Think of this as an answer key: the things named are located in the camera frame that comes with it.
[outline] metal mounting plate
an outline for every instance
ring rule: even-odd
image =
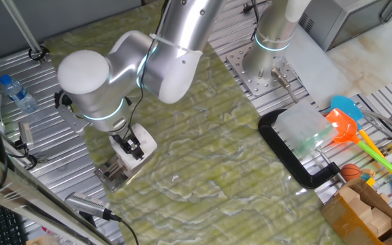
[[[242,46],[241,48],[229,52],[226,59],[229,63],[231,63],[232,69],[243,80],[244,86],[246,86],[253,95],[260,96],[278,88],[280,84],[276,81],[276,79],[255,80],[246,74],[243,69],[243,57],[250,47],[252,47],[252,44]],[[285,78],[289,82],[296,80],[294,70],[285,58],[283,58],[283,61],[284,65],[280,68],[280,72],[284,74]]]

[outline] clear plastic container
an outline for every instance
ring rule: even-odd
[[[325,147],[338,134],[331,123],[306,101],[281,113],[274,127],[298,159]]]
[[[3,85],[4,93],[16,103],[21,111],[31,113],[37,109],[33,96],[28,94],[19,81],[13,80],[9,75],[3,75],[0,77],[0,83]]]

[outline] white wall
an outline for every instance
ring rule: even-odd
[[[14,0],[38,41],[141,5],[140,0]],[[0,0],[0,58],[28,44]]]

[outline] cardboard box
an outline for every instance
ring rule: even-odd
[[[340,188],[340,190],[338,190],[335,195],[340,194],[343,199],[349,203],[351,202],[353,199],[357,198],[359,199],[359,194],[356,193],[354,190],[352,190],[350,187],[348,186],[343,186]]]
[[[378,228],[376,228],[374,225],[367,223],[368,229],[373,232],[374,235],[378,236]]]
[[[378,208],[391,219],[391,228],[379,238],[355,214],[340,194],[334,195],[322,209],[322,215],[346,245],[392,245],[392,209],[379,194],[360,178],[346,186],[357,192],[360,199],[372,208]]]
[[[378,237],[391,229],[391,219],[377,208],[372,209],[373,219],[370,224],[378,229]]]
[[[348,205],[365,224],[372,221],[374,218],[372,214],[372,208],[369,205],[363,203],[359,198],[354,198],[348,203]]]
[[[389,199],[389,197],[387,196],[387,194],[385,193],[381,193],[380,197],[382,197],[382,199],[386,202],[389,203],[391,201],[391,199]]]

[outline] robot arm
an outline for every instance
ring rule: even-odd
[[[98,130],[117,133],[127,126],[128,106],[123,99],[140,86],[165,103],[175,103],[188,91],[214,20],[226,0],[170,0],[161,37],[149,59],[153,42],[139,31],[125,33],[107,56],[81,50],[59,66],[61,88],[84,117]]]
[[[129,176],[157,145],[143,127],[129,125],[131,112],[125,95],[141,86],[164,103],[179,101],[193,81],[202,50],[226,0],[166,2],[161,36],[130,31],[106,56],[90,50],[70,54],[57,73],[61,88],[84,118],[96,129],[110,133],[113,149]],[[283,56],[309,2],[270,1],[261,16],[255,42],[245,56],[246,73],[258,79],[272,76],[270,71],[278,68],[278,59],[272,57]],[[67,116],[67,110],[59,112]],[[74,120],[68,121],[73,128],[79,124],[79,118]]]

